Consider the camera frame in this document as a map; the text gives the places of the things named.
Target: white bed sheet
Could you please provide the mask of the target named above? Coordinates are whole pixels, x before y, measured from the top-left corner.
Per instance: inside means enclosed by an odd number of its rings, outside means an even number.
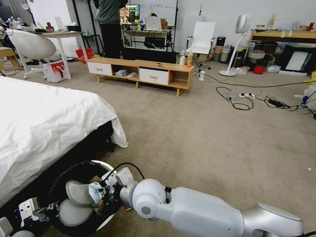
[[[91,92],[0,76],[0,108],[0,207],[110,120],[112,141],[128,145],[112,106]]]

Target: black pants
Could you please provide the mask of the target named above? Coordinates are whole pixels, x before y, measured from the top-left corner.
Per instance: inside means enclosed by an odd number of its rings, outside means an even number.
[[[120,24],[100,24],[105,57],[119,59],[123,44]]]

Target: wooden stool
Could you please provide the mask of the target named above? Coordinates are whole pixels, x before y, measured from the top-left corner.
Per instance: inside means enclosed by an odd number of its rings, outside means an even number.
[[[0,58],[8,57],[15,67],[20,67],[20,63],[16,58],[16,55],[14,51],[11,48],[7,47],[0,47]],[[5,68],[3,67],[2,63],[0,62],[0,71],[5,71]]]

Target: red bucket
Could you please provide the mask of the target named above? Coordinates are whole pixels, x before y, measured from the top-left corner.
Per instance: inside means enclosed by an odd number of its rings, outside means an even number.
[[[262,74],[265,69],[266,69],[265,66],[263,66],[263,65],[258,65],[258,66],[255,66],[255,67],[254,67],[253,73],[255,73],[255,74]]]

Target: white chair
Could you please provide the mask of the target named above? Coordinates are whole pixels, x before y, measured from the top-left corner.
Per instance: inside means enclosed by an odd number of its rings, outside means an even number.
[[[197,54],[197,59],[192,64],[197,64],[198,68],[202,65],[208,66],[204,63],[199,62],[201,54],[206,54],[207,56],[212,51],[214,30],[216,22],[196,22],[194,27],[193,36],[189,36],[187,39],[187,52],[192,50],[193,53]]]
[[[53,56],[56,52],[56,47],[49,39],[46,39],[40,35],[29,33],[21,30],[7,30],[7,34],[16,48],[21,61],[23,56],[29,59],[37,59],[39,61],[40,68],[31,68],[29,72],[24,73],[24,78],[27,79],[28,75],[35,73],[44,73],[43,64],[41,59],[47,59]]]

